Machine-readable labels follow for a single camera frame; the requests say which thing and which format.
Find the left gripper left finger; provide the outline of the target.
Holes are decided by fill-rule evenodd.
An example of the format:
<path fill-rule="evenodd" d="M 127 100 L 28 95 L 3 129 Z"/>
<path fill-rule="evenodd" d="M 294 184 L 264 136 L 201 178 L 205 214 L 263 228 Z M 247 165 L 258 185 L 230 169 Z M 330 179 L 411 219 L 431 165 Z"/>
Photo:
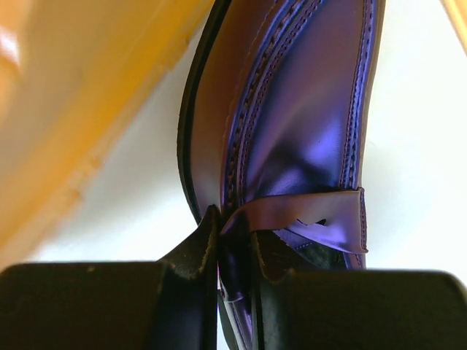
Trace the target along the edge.
<path fill-rule="evenodd" d="M 214 349 L 219 212 L 155 262 L 51 262 L 1 273 L 3 349 Z"/>

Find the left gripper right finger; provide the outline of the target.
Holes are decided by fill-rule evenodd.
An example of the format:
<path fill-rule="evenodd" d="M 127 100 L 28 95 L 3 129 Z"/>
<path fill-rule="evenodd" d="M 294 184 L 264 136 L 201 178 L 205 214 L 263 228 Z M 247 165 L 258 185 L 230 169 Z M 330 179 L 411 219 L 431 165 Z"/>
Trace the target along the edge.
<path fill-rule="evenodd" d="M 255 349 L 466 347 L 466 288 L 448 273 L 321 270 L 270 231 L 251 248 Z"/>

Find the purple loafer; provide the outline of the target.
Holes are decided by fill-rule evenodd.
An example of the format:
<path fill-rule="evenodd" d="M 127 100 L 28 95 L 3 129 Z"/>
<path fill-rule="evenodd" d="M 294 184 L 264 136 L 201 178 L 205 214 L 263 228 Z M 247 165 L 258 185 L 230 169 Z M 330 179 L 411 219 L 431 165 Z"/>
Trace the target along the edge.
<path fill-rule="evenodd" d="M 220 315 L 253 347 L 250 230 L 316 268 L 366 266 L 361 185 L 383 1 L 216 1 L 186 82 L 177 134 L 196 221 L 220 210 Z"/>

